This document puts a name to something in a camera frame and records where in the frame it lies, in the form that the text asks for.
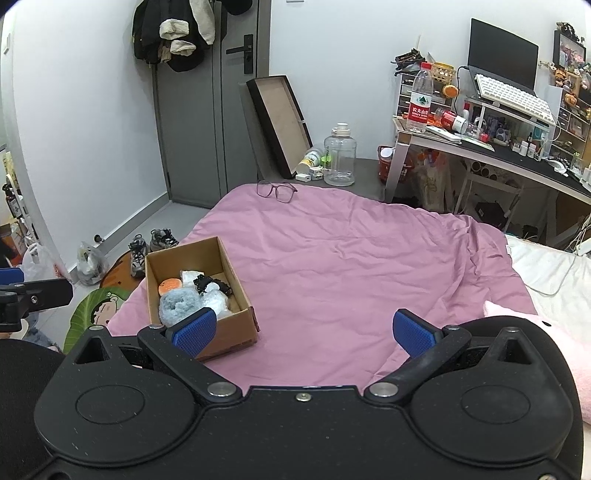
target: door lock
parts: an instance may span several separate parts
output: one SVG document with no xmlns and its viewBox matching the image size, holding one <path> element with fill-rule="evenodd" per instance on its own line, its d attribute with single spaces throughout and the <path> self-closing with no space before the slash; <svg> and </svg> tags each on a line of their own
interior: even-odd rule
<svg viewBox="0 0 591 480">
<path fill-rule="evenodd" d="M 254 35 L 244 35 L 244 45 L 242 47 L 229 48 L 226 55 L 232 53 L 244 52 L 244 75 L 255 73 L 254 65 Z"/>
</svg>

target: blue fluffy object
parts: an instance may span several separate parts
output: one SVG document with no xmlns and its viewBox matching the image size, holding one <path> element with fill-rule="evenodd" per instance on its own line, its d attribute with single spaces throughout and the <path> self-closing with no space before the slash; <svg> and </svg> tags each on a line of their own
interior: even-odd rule
<svg viewBox="0 0 591 480">
<path fill-rule="evenodd" d="M 172 327 L 202 307 L 201 296 L 194 288 L 175 288 L 160 298 L 160 321 Z"/>
</svg>

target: cartoon face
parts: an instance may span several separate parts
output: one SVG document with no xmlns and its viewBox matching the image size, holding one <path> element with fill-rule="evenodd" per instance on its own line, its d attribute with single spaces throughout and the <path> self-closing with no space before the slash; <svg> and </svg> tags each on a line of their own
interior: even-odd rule
<svg viewBox="0 0 591 480">
<path fill-rule="evenodd" d="M 99 303 L 92 312 L 92 323 L 106 327 L 111 318 L 117 313 L 117 301 L 119 297 L 111 295 L 110 298 Z"/>
</svg>

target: gray door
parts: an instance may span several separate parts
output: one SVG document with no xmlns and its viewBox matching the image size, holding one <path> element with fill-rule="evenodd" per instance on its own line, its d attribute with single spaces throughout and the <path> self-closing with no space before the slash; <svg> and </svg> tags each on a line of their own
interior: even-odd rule
<svg viewBox="0 0 591 480">
<path fill-rule="evenodd" d="M 239 84 L 255 77 L 259 1 L 243 15 L 214 3 L 216 41 L 189 72 L 159 65 L 155 75 L 158 134 L 171 200 L 212 207 L 234 187 L 256 181 Z M 245 74 L 242 47 L 253 35 L 254 72 Z"/>
</svg>

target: white bedsheet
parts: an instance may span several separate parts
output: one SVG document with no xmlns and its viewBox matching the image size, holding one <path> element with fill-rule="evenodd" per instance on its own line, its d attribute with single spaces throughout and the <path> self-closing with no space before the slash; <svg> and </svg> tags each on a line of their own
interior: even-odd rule
<svg viewBox="0 0 591 480">
<path fill-rule="evenodd" d="M 513 269 L 539 315 L 591 346 L 591 259 L 507 235 Z M 591 480 L 591 426 L 583 424 L 583 480 Z"/>
</svg>

